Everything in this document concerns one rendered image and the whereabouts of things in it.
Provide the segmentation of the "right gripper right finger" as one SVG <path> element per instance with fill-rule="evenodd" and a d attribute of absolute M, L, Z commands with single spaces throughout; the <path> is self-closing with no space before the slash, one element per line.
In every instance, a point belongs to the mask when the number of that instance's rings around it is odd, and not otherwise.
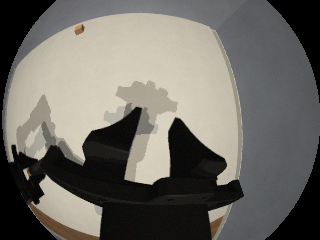
<path fill-rule="evenodd" d="M 175 117 L 169 128 L 168 145 L 169 176 L 207 177 L 211 179 L 213 189 L 217 188 L 217 176 L 227 168 L 227 161 L 205 147 L 179 117 Z"/>

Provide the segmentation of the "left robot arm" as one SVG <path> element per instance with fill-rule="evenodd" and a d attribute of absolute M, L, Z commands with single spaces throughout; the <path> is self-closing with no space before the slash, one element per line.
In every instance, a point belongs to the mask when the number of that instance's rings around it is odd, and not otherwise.
<path fill-rule="evenodd" d="M 23 199 L 27 200 L 27 201 L 25 201 L 25 203 L 27 203 L 27 205 L 31 204 L 32 199 L 31 199 L 31 197 L 28 196 L 28 193 L 27 193 L 27 191 L 25 191 L 25 188 L 20 188 L 19 191 L 21 193 L 21 196 L 23 196 Z M 40 188 L 40 185 L 37 185 L 35 195 L 37 196 L 37 199 L 40 199 L 41 196 L 44 196 L 43 189 Z"/>

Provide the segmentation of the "grey hose nozzle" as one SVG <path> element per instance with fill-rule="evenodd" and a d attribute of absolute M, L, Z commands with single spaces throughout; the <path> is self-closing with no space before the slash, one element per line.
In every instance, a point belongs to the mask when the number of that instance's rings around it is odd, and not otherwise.
<path fill-rule="evenodd" d="M 57 147 L 57 145 L 53 145 L 53 147 L 56 147 L 57 149 L 60 149 L 60 147 Z M 61 149 L 60 149 L 61 151 Z M 63 151 L 61 151 L 63 152 Z M 43 169 L 40 168 L 41 160 L 43 160 L 44 157 L 41 157 L 39 161 L 36 161 L 35 164 L 32 165 L 32 167 L 28 168 L 28 176 L 36 176 L 39 175 L 39 173 L 44 173 Z"/>

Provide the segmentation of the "small tan cube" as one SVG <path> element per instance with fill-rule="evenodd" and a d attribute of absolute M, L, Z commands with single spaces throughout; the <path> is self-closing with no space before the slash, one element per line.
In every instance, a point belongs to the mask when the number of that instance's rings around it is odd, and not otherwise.
<path fill-rule="evenodd" d="M 80 35 L 80 33 L 83 33 L 83 32 L 84 32 L 84 25 L 83 24 L 77 25 L 77 27 L 75 28 L 76 36 Z"/>

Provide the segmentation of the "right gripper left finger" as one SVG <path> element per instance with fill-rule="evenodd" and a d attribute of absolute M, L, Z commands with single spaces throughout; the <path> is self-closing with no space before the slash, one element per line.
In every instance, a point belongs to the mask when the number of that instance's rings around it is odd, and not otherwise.
<path fill-rule="evenodd" d="M 143 108 L 136 107 L 117 123 L 89 133 L 83 143 L 84 172 L 115 183 L 124 180 L 132 137 L 135 137 L 141 111 Z"/>

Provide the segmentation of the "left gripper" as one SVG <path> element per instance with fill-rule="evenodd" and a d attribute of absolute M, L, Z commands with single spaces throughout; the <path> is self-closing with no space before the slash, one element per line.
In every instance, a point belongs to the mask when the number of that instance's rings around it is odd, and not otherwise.
<path fill-rule="evenodd" d="M 16 151 L 16 144 L 12 144 L 12 155 L 13 160 L 9 164 L 9 168 L 11 168 L 13 179 L 15 179 L 15 183 L 17 185 L 17 188 L 27 188 L 25 191 L 28 191 L 29 197 L 31 197 L 33 203 L 35 205 L 40 203 L 40 200 L 37 199 L 35 195 L 35 191 L 37 188 L 37 185 L 40 184 L 41 180 L 45 179 L 45 173 L 40 173 L 40 175 L 37 176 L 29 176 L 29 179 L 27 180 L 27 177 L 24 175 L 24 169 L 28 167 L 32 167 L 33 164 L 36 163 L 36 161 L 39 161 L 37 159 L 32 159 L 32 157 L 29 157 L 27 155 L 24 155 L 23 152 L 19 152 L 19 155 L 17 155 Z M 20 163 L 19 163 L 20 161 Z"/>

